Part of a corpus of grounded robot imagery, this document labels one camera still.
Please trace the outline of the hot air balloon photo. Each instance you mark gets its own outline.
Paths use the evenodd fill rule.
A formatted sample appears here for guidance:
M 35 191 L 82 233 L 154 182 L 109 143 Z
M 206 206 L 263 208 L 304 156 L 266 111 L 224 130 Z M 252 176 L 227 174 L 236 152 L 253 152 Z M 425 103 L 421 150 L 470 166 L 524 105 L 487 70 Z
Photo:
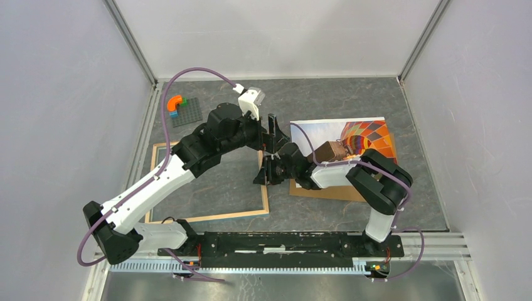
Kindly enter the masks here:
M 369 149 L 397 162 L 384 117 L 296 120 L 290 123 L 290 134 L 309 162 L 358 160 Z

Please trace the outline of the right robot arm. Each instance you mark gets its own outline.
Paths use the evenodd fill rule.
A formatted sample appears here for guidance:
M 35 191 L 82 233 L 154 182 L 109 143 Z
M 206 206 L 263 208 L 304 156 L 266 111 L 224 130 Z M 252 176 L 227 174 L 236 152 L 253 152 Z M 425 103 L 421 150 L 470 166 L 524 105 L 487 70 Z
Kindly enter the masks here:
M 292 179 L 307 190 L 352 186 L 370 205 L 371 212 L 363 231 L 362 246 L 371 256 L 387 249 L 400 206 L 412 195 L 413 179 L 408 172 L 375 149 L 366 150 L 358 159 L 326 162 L 318 160 L 315 150 L 302 154 L 293 142 L 276 154 L 263 157 L 253 180 L 259 185 L 277 185 Z

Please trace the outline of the brown cardboard backing board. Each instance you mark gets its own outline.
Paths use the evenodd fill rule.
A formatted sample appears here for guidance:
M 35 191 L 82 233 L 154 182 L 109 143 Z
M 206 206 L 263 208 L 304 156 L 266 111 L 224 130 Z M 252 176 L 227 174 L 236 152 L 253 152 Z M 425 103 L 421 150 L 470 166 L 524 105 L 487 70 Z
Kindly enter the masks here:
M 394 163 L 396 159 L 395 138 L 386 129 L 370 133 L 367 130 L 345 130 L 340 134 L 328 133 L 328 136 L 309 132 L 308 136 L 316 153 L 316 159 L 323 162 L 358 160 L 369 149 L 375 149 Z M 350 185 L 331 186 L 320 190 L 307 190 L 290 181 L 289 194 L 309 198 L 337 199 L 343 201 L 364 202 L 365 199 Z

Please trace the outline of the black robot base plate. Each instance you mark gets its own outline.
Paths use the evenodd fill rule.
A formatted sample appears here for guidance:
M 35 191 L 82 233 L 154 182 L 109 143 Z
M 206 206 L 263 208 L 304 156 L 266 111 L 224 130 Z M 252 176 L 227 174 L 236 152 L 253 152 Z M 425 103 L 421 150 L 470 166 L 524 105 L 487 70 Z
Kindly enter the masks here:
M 347 268 L 354 258 L 402 258 L 398 235 L 384 242 L 357 232 L 205 232 L 158 255 L 195 256 L 202 268 Z

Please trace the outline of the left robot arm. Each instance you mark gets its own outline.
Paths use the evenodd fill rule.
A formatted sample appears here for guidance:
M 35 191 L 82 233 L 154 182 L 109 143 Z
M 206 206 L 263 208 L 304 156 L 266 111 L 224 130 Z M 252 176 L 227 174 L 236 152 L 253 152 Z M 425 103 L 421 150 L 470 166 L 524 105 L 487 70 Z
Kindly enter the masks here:
M 103 204 L 91 201 L 83 207 L 94 237 L 111 265 L 122 263 L 138 251 L 168 248 L 192 254 L 197 239 L 184 222 L 143 224 L 140 218 L 167 196 L 194 181 L 221 162 L 221 157 L 241 147 L 274 154 L 290 138 L 279 128 L 275 115 L 262 127 L 251 111 L 221 103 L 205 123 L 174 145 L 157 168 L 117 197 Z

